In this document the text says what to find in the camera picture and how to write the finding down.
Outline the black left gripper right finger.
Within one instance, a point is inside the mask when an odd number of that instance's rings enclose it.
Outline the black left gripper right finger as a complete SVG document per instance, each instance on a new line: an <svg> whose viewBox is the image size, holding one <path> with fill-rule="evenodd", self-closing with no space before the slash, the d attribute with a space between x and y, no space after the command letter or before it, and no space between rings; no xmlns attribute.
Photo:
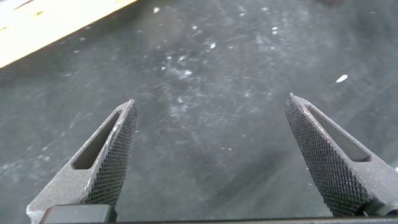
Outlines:
<svg viewBox="0 0 398 224"><path fill-rule="evenodd" d="M285 115L334 216L397 214L395 169L306 99L290 94Z"/></svg>

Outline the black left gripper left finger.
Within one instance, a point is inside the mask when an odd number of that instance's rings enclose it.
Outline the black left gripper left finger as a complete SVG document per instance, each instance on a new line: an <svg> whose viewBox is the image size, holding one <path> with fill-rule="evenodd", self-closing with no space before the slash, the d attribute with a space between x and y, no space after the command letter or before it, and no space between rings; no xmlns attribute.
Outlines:
<svg viewBox="0 0 398 224"><path fill-rule="evenodd" d="M54 205L115 206L126 178L137 123L135 101L119 105L28 204L26 214L31 222L41 221Z"/></svg>

